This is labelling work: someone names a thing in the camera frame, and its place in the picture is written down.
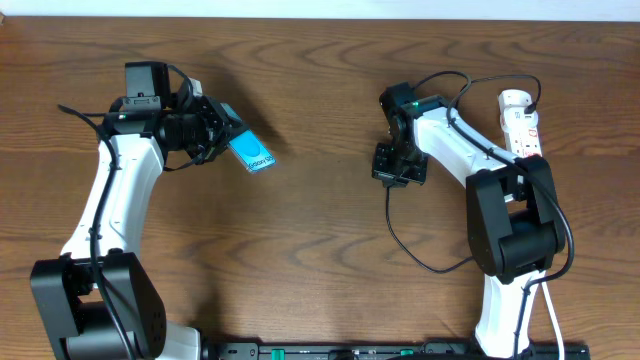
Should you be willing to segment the blue screen smartphone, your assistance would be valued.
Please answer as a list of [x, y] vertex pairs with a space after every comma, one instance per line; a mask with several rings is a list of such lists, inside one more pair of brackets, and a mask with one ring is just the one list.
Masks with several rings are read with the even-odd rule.
[[276, 164], [275, 157], [250, 130], [230, 138], [228, 147], [249, 173], [257, 173]]

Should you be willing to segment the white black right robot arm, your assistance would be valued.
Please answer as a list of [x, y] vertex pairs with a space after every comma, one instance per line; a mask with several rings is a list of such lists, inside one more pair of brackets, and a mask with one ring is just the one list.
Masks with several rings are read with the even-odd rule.
[[420, 98], [407, 82], [386, 88], [379, 104], [391, 141], [377, 145], [372, 176], [386, 190], [424, 184], [439, 162], [464, 188], [471, 261], [484, 274], [481, 315], [465, 352], [492, 359], [533, 359], [528, 337], [535, 294], [564, 276], [575, 240], [539, 139], [539, 95], [506, 89], [497, 99], [505, 144], [459, 114], [459, 100]]

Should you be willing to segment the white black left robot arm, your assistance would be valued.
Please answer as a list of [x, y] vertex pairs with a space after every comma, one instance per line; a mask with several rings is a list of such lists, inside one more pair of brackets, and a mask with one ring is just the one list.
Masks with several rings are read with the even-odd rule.
[[99, 165], [81, 219], [59, 256], [39, 260], [31, 291], [58, 359], [207, 359], [201, 333], [171, 323], [140, 259], [153, 188], [170, 153], [192, 166], [225, 151], [260, 147], [227, 104], [174, 65], [131, 62], [126, 93], [104, 114], [84, 114], [99, 140]]

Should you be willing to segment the white charger adapter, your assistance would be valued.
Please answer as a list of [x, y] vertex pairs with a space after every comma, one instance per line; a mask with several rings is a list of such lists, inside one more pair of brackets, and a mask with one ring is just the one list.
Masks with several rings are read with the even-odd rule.
[[498, 96], [500, 126], [505, 133], [520, 132], [538, 125], [538, 113], [529, 93], [507, 89]]

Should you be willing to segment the white power strip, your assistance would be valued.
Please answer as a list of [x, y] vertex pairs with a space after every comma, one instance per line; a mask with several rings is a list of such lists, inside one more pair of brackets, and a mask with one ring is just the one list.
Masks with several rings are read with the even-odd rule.
[[533, 104], [531, 95], [522, 90], [507, 89], [500, 93], [498, 102], [506, 149], [519, 157], [541, 156], [539, 116], [535, 110], [528, 110]]

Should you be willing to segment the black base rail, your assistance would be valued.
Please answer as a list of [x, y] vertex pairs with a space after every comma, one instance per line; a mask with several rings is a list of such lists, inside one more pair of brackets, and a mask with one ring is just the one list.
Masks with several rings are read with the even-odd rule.
[[261, 344], [227, 342], [205, 344], [203, 360], [382, 360], [487, 359], [471, 340], [432, 339], [422, 344]]

